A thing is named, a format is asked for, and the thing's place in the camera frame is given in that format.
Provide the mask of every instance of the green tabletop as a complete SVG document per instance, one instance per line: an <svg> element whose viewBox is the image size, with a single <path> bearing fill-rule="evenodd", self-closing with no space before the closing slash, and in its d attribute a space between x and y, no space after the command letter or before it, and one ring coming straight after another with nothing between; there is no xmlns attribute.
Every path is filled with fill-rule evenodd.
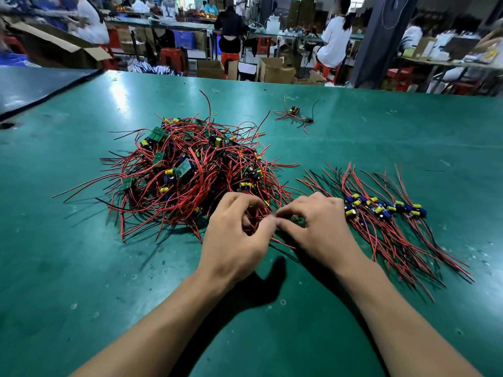
<svg viewBox="0 0 503 377"><path fill-rule="evenodd" d="M133 148L107 131L154 127L154 113L206 117L199 89L215 120L232 125L260 122L283 108L283 96L307 115L319 99L310 136L273 116L263 125L267 158L301 163L279 172L280 181L295 185L305 168L325 161L367 171L401 163L437 241L472 266L476 283L443 267L448 288L432 291L435 304L398 288L481 373L501 375L499 99L107 72L0 131L1 376L69 374L195 270L201 246L182 228L157 245L155 229L122 243L116 217L93 199L104 185L67 204L51 196L101 175L99 158L109 150ZM282 258L271 248L257 270L266 282L252 280L217 306L176 375L385 375L350 305Z"/></svg>

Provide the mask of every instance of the white container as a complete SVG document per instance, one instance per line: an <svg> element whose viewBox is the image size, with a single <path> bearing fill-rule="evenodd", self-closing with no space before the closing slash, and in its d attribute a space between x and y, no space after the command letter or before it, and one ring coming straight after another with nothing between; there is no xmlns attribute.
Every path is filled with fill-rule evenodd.
<svg viewBox="0 0 503 377"><path fill-rule="evenodd" d="M272 15L266 20L266 33L278 34L280 31L280 17Z"/></svg>

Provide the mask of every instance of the person in blue shirt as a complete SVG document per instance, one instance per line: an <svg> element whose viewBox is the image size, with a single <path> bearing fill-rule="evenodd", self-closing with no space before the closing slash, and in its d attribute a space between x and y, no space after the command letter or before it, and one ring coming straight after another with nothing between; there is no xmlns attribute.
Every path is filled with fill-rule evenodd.
<svg viewBox="0 0 503 377"><path fill-rule="evenodd" d="M204 11L210 14L218 14L218 8L215 5L215 0L208 0L208 3L204 7Z"/></svg>

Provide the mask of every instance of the blue shirt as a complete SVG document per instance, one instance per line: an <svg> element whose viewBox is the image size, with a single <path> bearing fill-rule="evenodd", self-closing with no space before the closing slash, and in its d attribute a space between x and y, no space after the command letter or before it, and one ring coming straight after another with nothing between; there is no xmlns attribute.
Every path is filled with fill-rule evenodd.
<svg viewBox="0 0 503 377"><path fill-rule="evenodd" d="M210 4L206 4L204 7L204 11L210 14L218 14L218 8L216 5L210 6Z"/></svg>

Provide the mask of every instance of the person's left hand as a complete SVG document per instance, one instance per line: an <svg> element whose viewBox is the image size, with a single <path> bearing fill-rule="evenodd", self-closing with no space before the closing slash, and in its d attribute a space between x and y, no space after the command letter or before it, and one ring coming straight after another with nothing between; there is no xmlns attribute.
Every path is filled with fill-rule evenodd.
<svg viewBox="0 0 503 377"><path fill-rule="evenodd" d="M244 213L265 206L257 196L226 193L211 215L197 272L223 283L226 290L250 275L267 253L276 219L265 217L255 234L248 236L242 228L249 224Z"/></svg>

